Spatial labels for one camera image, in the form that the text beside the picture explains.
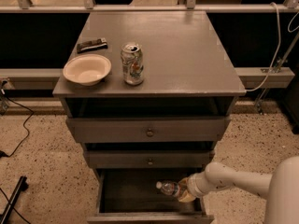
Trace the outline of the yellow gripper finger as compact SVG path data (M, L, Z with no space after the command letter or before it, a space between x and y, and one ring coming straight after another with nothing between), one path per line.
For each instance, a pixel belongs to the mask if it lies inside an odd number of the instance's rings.
M178 200L181 203L190 203L195 200L195 197L192 196L187 190L185 190L179 197Z
M184 177L184 178L182 178L181 180L179 180L178 183L179 183L182 187L187 187L187 186L188 186L188 180L189 180L188 177Z

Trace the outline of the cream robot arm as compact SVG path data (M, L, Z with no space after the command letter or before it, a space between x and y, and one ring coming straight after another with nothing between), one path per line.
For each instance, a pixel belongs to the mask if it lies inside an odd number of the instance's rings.
M239 188L266 200L264 224L299 223L299 157L278 165L273 174L236 171L220 162L209 163L201 173L182 179L182 203L211 191Z

